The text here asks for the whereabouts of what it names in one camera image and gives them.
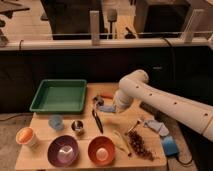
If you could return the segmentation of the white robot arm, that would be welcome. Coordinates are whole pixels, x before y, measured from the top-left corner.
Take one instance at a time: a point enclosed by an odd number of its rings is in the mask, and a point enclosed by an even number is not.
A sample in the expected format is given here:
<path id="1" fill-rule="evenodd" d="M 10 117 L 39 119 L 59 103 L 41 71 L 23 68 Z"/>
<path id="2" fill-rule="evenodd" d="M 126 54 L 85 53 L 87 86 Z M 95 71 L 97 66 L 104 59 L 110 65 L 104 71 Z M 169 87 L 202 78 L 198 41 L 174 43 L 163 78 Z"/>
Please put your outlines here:
<path id="1" fill-rule="evenodd" d="M 160 110 L 213 142 L 213 106 L 167 93 L 148 85 L 144 70 L 122 77 L 114 95 L 118 113 L 128 109 L 134 99 Z"/>

